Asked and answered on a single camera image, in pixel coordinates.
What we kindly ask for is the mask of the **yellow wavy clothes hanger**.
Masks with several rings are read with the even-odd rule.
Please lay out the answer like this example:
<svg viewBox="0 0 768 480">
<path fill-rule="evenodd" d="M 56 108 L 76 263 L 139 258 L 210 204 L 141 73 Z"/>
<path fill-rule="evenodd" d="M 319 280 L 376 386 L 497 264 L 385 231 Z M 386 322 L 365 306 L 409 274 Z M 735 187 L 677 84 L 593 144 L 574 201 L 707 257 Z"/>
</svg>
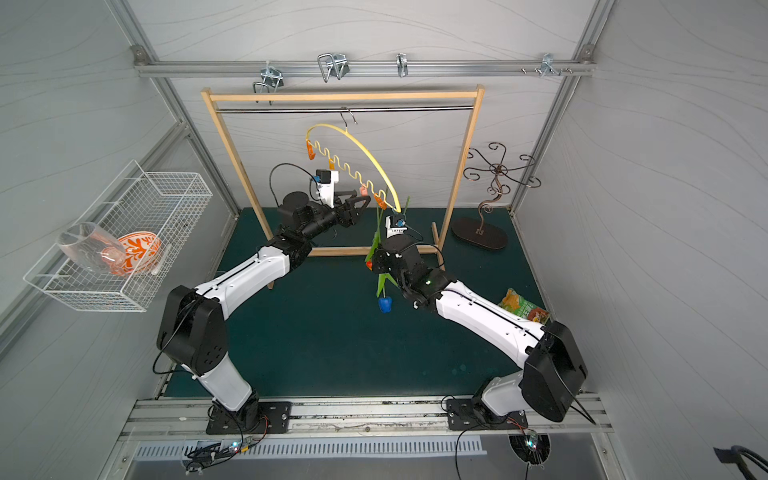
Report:
<svg viewBox="0 0 768 480">
<path fill-rule="evenodd" d="M 352 160 L 342 156 L 322 137 L 322 133 L 333 132 L 353 147 L 356 153 Z M 339 126 L 328 122 L 312 124 L 305 132 L 306 141 L 312 142 L 316 157 L 322 157 L 328 163 L 328 158 L 335 162 L 336 171 L 345 173 L 358 185 L 365 186 L 369 194 L 382 196 L 389 205 L 389 210 L 400 213 L 404 200 L 395 187 L 393 180 L 373 152 L 348 129 L 347 125 Z"/>
</svg>

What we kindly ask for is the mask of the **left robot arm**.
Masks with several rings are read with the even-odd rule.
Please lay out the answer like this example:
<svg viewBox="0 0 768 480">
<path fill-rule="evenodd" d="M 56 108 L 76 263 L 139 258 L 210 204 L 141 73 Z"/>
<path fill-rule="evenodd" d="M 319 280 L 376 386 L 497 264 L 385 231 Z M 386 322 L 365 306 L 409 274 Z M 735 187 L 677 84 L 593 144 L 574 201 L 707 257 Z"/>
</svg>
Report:
<svg viewBox="0 0 768 480">
<path fill-rule="evenodd" d="M 156 345 L 161 354 L 190 373 L 211 394 L 206 433 L 250 433 L 268 425 L 258 394 L 243 379 L 229 355 L 226 321 L 249 298 L 297 269 L 313 249 L 312 240 L 327 230 L 358 223 L 371 198 L 355 191 L 333 194 L 328 204 L 295 191 L 277 212 L 281 224 L 256 254 L 222 275 L 194 288 L 178 286 L 169 293 Z"/>
</svg>

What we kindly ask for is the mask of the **orange tulip flower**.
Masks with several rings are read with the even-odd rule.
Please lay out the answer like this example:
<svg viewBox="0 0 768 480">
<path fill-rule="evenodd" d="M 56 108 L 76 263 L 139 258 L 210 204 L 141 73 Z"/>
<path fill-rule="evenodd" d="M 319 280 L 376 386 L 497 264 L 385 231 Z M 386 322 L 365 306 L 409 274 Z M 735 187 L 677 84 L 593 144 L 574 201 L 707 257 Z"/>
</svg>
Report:
<svg viewBox="0 0 768 480">
<path fill-rule="evenodd" d="M 381 209 L 380 207 L 376 208 L 375 231 L 374 231 L 371 247 L 365 258 L 365 264 L 369 270 L 373 270 L 373 257 L 379 245 L 381 244 L 381 222 L 384 217 L 384 213 L 385 213 L 384 209 Z"/>
</svg>

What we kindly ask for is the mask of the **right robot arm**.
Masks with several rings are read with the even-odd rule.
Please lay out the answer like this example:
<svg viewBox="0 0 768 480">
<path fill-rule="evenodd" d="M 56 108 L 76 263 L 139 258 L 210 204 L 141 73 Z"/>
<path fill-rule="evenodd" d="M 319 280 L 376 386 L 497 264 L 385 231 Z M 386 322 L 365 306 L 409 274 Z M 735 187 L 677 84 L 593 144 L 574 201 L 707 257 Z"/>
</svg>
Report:
<svg viewBox="0 0 768 480">
<path fill-rule="evenodd" d="M 375 247 L 370 263 L 373 272 L 392 277 L 415 309 L 428 309 L 468 329 L 519 367 L 489 380 L 474 395 L 473 412 L 482 422 L 498 422 L 525 408 L 557 423 L 571 409 L 592 419 L 577 400 L 588 369 L 566 325 L 537 323 L 483 298 L 456 276 L 428 266 L 404 234 Z"/>
</svg>

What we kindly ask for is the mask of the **blue tulip flower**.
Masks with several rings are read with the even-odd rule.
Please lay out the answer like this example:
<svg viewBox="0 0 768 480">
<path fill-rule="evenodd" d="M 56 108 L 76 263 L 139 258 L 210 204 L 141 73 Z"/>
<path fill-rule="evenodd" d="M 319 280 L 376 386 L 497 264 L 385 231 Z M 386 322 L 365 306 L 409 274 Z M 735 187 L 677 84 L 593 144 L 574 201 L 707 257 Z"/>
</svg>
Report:
<svg viewBox="0 0 768 480">
<path fill-rule="evenodd" d="M 399 289 L 398 283 L 391 274 L 379 274 L 377 277 L 376 297 L 379 310 L 384 314 L 392 312 L 393 299 L 388 294 L 387 288 L 389 286 L 392 286 L 396 290 Z"/>
</svg>

